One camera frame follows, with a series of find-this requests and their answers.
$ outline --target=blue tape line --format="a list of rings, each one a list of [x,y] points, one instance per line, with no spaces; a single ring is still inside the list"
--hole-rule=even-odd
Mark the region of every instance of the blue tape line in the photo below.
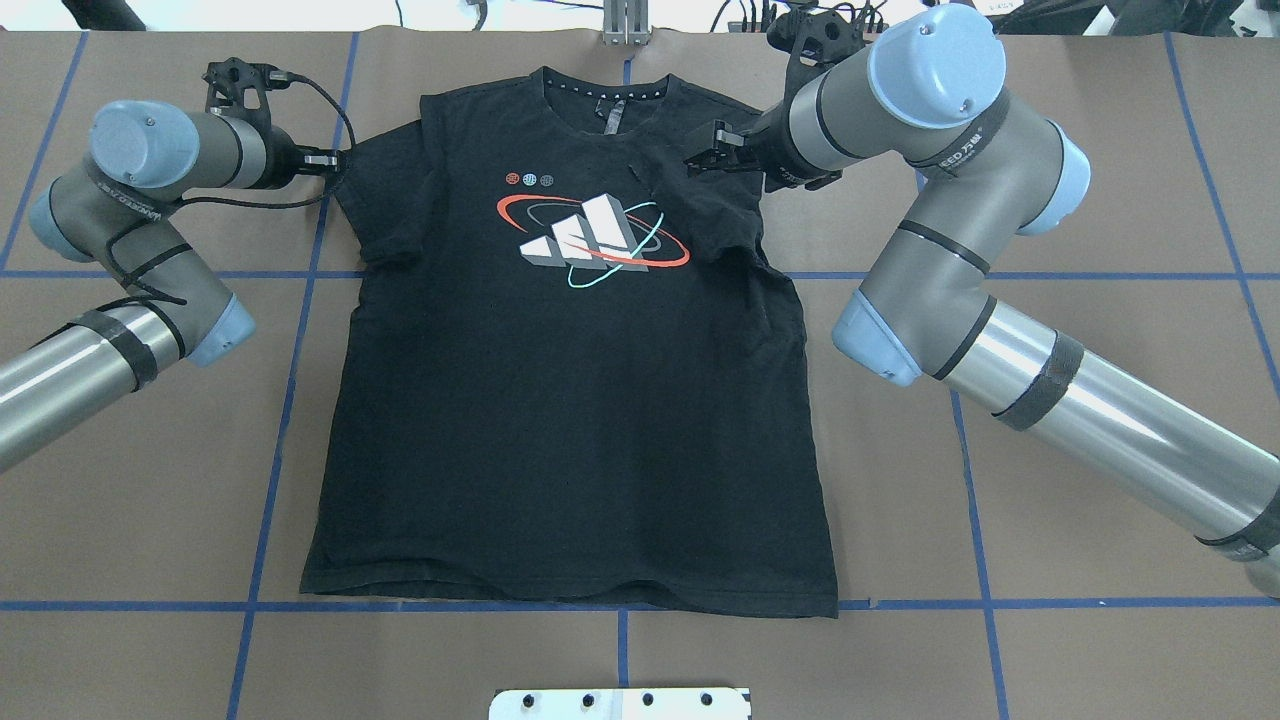
[[[982,610],[980,600],[842,600],[842,612],[902,611],[902,610]]]
[[[790,270],[786,275],[794,281],[860,281],[867,278],[867,270]],[[1005,270],[987,275],[993,281],[1238,281],[1239,273],[1123,273],[1093,270]],[[1280,281],[1280,273],[1244,273],[1251,281]]]
[[[218,277],[225,279],[360,279],[367,270],[218,270]],[[786,275],[794,281],[860,281],[867,278],[867,270],[791,270]],[[83,279],[109,278],[106,270],[0,270],[0,278],[49,278]],[[1244,273],[1249,281],[1276,282],[1280,273]],[[1052,272],[1052,270],[1009,270],[993,272],[988,275],[996,281],[1238,281],[1235,273],[1100,273],[1092,270]]]
[[[1224,597],[1046,597],[991,600],[842,600],[842,612],[904,612],[983,610],[1152,610],[1171,607],[1272,607],[1280,602],[1262,596]],[[0,612],[244,612],[244,601],[183,600],[0,600]],[[419,614],[419,612],[673,612],[644,603],[585,605],[517,601],[280,601],[255,602],[255,614]]]
[[[36,186],[36,177],[40,174],[40,167],[45,163],[45,152],[49,150],[49,141],[54,137],[54,128],[58,127],[58,118],[63,114],[63,105],[67,104],[67,94],[72,88],[72,78],[76,77],[76,69],[79,68],[81,55],[84,54],[84,45],[88,42],[88,33],[82,32],[79,41],[76,44],[76,54],[72,55],[72,64],[67,67],[67,77],[63,78],[63,88],[58,92],[58,101],[54,102],[54,111],[49,115],[49,124],[45,126],[45,136],[40,138],[40,149],[36,150],[36,159],[31,164],[31,173],[27,174],[27,184],[22,188],[22,197],[18,200],[18,209],[14,211],[13,222],[9,223],[9,236],[5,237],[4,249],[0,250],[0,270],[9,264],[9,254],[13,251],[13,243],[18,238],[18,228],[22,227],[22,215],[27,210],[27,202],[31,201],[31,191]]]
[[[1267,373],[1271,375],[1271,389],[1280,398],[1280,373],[1276,372],[1275,359],[1271,356],[1271,345],[1267,342],[1267,333],[1262,329],[1262,319],[1258,309],[1253,304],[1253,293],[1249,291],[1249,281],[1244,275],[1244,264],[1240,263],[1240,254],[1235,247],[1235,238],[1231,228],[1226,223],[1226,213],[1222,211],[1222,202],[1217,195],[1217,186],[1213,176],[1208,170],[1208,160],[1204,159],[1204,149],[1201,146],[1199,133],[1196,131],[1196,120],[1192,118],[1192,108],[1187,102],[1187,90],[1183,87],[1183,72],[1178,65],[1178,53],[1174,50],[1174,36],[1165,32],[1165,53],[1169,55],[1169,68],[1174,73],[1174,87],[1178,90],[1178,102],[1183,108],[1183,119],[1187,122],[1187,132],[1192,138],[1192,149],[1196,151],[1196,160],[1201,167],[1201,176],[1204,177],[1204,186],[1208,188],[1210,201],[1213,204],[1213,214],[1217,217],[1217,225],[1222,231],[1222,240],[1226,241],[1226,251],[1231,256],[1231,266],[1235,268],[1235,277],[1240,282],[1240,292],[1244,295],[1244,305],[1249,311],[1249,320],[1253,323],[1253,332],[1258,337],[1258,346],[1262,348],[1262,359],[1267,364]]]
[[[246,606],[180,600],[0,600],[0,612],[243,612]]]
[[[360,47],[360,33],[351,33],[351,46],[347,50],[347,72],[342,82],[342,99],[339,105],[347,108],[351,97],[351,79],[356,72],[356,51]],[[334,120],[333,146],[337,147],[342,140],[342,119]],[[253,574],[248,585],[248,607],[244,610],[244,625],[241,632],[239,651],[236,653],[236,673],[232,676],[230,697],[227,701],[227,720],[236,720],[239,708],[239,696],[244,685],[244,669],[248,664],[248,650],[253,638],[253,615],[257,603],[259,591],[262,585],[262,566],[266,562],[266,546],[271,536],[271,518],[275,515],[275,496],[280,486],[280,468],[284,465],[284,438],[289,430],[289,420],[293,414],[293,396],[297,389],[298,364],[302,357],[302,341],[307,334],[307,322],[311,315],[311,297],[315,293],[315,273],[320,265],[320,249],[324,242],[325,228],[329,218],[329,201],[326,197],[320,201],[319,217],[316,219],[316,233],[311,242],[311,261],[307,264],[307,284],[302,291],[302,310],[298,313],[298,331],[293,338],[293,355],[289,359],[289,375],[284,386],[284,407],[280,410],[280,424],[275,433],[275,452],[271,457],[271,474],[266,484],[266,501],[262,505],[262,523],[257,533],[257,551],[253,555]]]
[[[617,605],[586,605],[541,601],[360,601],[256,602],[256,612],[617,612]]]
[[[219,270],[220,278],[234,279],[347,279],[362,278],[364,270]]]
[[[626,610],[618,610],[618,687],[631,687],[631,648],[628,647],[630,618]]]
[[[1009,270],[987,275],[996,281],[1234,281],[1234,273],[1100,273]]]
[[[973,461],[969,457],[969,437],[964,428],[964,410],[960,396],[951,391],[951,416],[960,437],[960,456],[964,459],[964,484],[969,496],[969,527],[973,533],[973,555],[978,564],[978,591],[982,593],[982,615],[987,625],[987,650],[991,655],[991,678],[996,687],[996,710],[1000,720],[1009,720],[1009,696],[1005,692],[1005,670],[1000,660],[1000,638],[996,633],[996,611],[991,602],[991,582],[987,575],[987,552],[982,544],[982,520],[978,518],[978,493],[973,486]]]
[[[794,281],[861,281],[867,278],[865,272],[852,270],[795,270],[785,274]]]
[[[236,670],[232,674],[232,691],[227,698],[227,720],[236,720],[239,712],[239,696],[244,688],[244,667],[248,666],[248,643],[253,637],[253,609],[250,606],[244,611],[244,620],[241,624],[241,644],[236,653]]]
[[[364,270],[219,270],[224,279],[349,279],[365,277]],[[41,279],[102,279],[110,278],[106,270],[0,270],[0,278],[41,278]]]
[[[1073,597],[993,600],[996,610],[1103,610],[1158,607],[1280,607],[1270,597]]]

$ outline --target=cable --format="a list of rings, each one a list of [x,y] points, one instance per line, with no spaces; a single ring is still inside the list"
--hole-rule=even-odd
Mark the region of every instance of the cable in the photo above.
[[[488,0],[480,0],[475,4],[476,6],[476,26],[471,28],[471,32],[480,32],[484,27],[484,22],[489,18],[489,3]]]
[[[721,17],[721,14],[724,13],[724,8],[728,8],[728,4],[732,3],[732,1],[733,0],[724,0],[724,3],[721,4],[721,9],[716,10],[716,19],[712,20],[712,29],[709,29],[707,32],[716,32],[716,26],[719,24],[719,17]]]
[[[310,85],[316,92],[320,94],[321,97],[328,100],[330,105],[333,105],[333,109],[338,111],[338,117],[342,118],[342,124],[347,127],[347,137],[351,140],[351,147],[356,147],[356,131],[351,127],[351,118],[347,117],[347,111],[342,109],[342,105],[339,105],[338,101],[334,100],[332,95],[325,92],[325,90],[320,87],[320,85],[317,85],[314,79],[306,76],[300,76],[297,73],[288,73],[288,76],[289,81],[292,82],[301,82],[305,85]],[[196,202],[215,202],[218,205],[234,205],[237,208],[264,208],[266,210],[288,210],[291,208],[303,208],[306,205],[314,205],[316,202],[320,202],[321,200],[337,192],[338,187],[342,186],[342,181],[347,178],[347,172],[351,170],[351,163],[352,160],[351,156],[348,155],[347,161],[343,164],[342,169],[338,170],[338,177],[333,181],[333,184],[330,184],[320,195],[311,197],[308,200],[300,200],[297,202],[251,202],[248,200],[234,200],[230,197],[201,196],[201,197],[179,199],[174,201],[174,205],[177,205],[178,208],[186,208],[187,205],[195,205]]]
[[[147,293],[147,295],[142,295],[142,296],[133,296],[132,300],[137,300],[137,301],[157,300],[160,302],[173,302],[174,305],[186,305],[187,301],[183,300],[182,297],[174,297],[173,295],[169,295],[168,292],[157,290],[157,288],[155,288],[155,287],[152,287],[152,286],[142,282],[140,278],[133,277],[133,273],[125,273],[124,268],[120,266],[119,260],[115,259],[115,245],[118,242],[120,242],[122,240],[124,240],[124,237],[128,236],[131,232],[133,232],[133,231],[136,231],[136,229],[138,229],[138,228],[141,228],[143,225],[147,225],[147,224],[150,224],[150,220],[146,219],[146,218],[141,218],[136,223],[133,223],[131,225],[127,225],[123,231],[120,231],[120,232],[115,233],[114,236],[111,236],[111,240],[106,241],[106,247],[105,247],[105,251],[106,251],[106,264],[108,264],[108,266],[111,268],[113,272],[115,272],[115,274],[120,275],[120,282],[124,283],[124,288],[125,290],[128,290],[129,286],[134,286],[138,290],[141,290],[142,292]]]

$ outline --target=black mount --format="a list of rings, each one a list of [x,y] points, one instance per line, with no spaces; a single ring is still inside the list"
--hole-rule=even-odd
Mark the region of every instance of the black mount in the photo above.
[[[252,188],[284,187],[294,176],[326,176],[339,169],[335,150],[297,145],[288,133],[271,124],[266,94],[289,87],[296,78],[275,65],[246,63],[239,58],[209,63],[209,69],[201,76],[209,83],[205,111],[244,120],[266,143],[266,170]]]
[[[685,164],[690,174],[763,170],[764,190],[768,192],[800,186],[818,190],[840,179],[841,172],[814,168],[800,156],[787,132],[787,114],[801,87],[861,50],[867,42],[835,10],[792,10],[769,26],[767,37],[771,46],[791,54],[782,102],[742,132],[736,132],[724,120],[712,120],[692,131],[685,140]]]

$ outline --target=black t-shirt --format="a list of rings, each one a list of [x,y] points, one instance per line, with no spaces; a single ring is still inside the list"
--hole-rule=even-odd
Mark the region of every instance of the black t-shirt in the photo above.
[[[356,147],[369,270],[303,592],[836,614],[760,176],[681,161],[755,114],[541,68]]]

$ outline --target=printed graphic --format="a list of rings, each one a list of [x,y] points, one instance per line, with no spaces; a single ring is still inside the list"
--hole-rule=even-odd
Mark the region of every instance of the printed graphic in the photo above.
[[[553,214],[548,208],[580,210],[567,218],[563,217],[563,210],[558,213],[557,217],[562,219],[549,223],[550,234],[522,243],[520,255],[532,265],[568,266],[570,287],[581,290],[620,270],[644,273],[649,272],[649,268],[678,268],[689,263],[689,249],[662,229],[666,215],[658,213],[657,220],[650,225],[632,214],[641,208],[652,206],[653,202],[641,202],[623,209],[612,195],[599,195],[586,201],[547,195],[511,195],[498,202],[498,214],[513,228],[529,232],[512,219],[513,210],[524,210],[524,214],[540,227],[548,227],[545,218]],[[645,233],[644,240],[636,241],[635,228]],[[664,240],[671,241],[675,247],[667,246]],[[678,256],[645,258],[646,252],[678,254]],[[590,282],[580,283],[573,279],[575,269],[604,272]]]

